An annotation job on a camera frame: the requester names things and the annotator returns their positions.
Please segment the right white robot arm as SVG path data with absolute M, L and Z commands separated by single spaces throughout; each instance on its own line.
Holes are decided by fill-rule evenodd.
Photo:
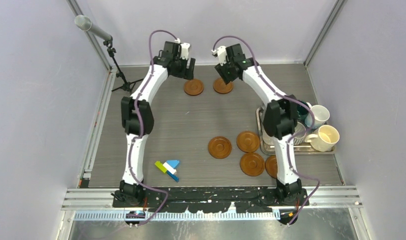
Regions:
M 215 69 L 226 84 L 240 79 L 248 84 L 263 102 L 262 126 L 267 135 L 273 138 L 277 161 L 277 201 L 281 205 L 306 205 L 308 194 L 296 173 L 292 139 L 298 123 L 298 101 L 293 95 L 286 95 L 276 87 L 258 62 L 245 56 L 239 43 L 228 47 L 220 46 L 211 52 L 219 61 Z

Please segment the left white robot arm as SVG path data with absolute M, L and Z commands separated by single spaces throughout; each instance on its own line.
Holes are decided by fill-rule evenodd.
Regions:
M 146 76 L 139 87 L 120 102 L 121 124 L 126 133 L 127 154 L 125 170 L 114 199 L 139 207 L 145 199 L 143 162 L 147 139 L 155 124 L 151 103 L 161 85 L 173 76 L 194 78 L 195 58 L 190 57 L 191 44 L 166 41 L 163 49 L 154 56 Z

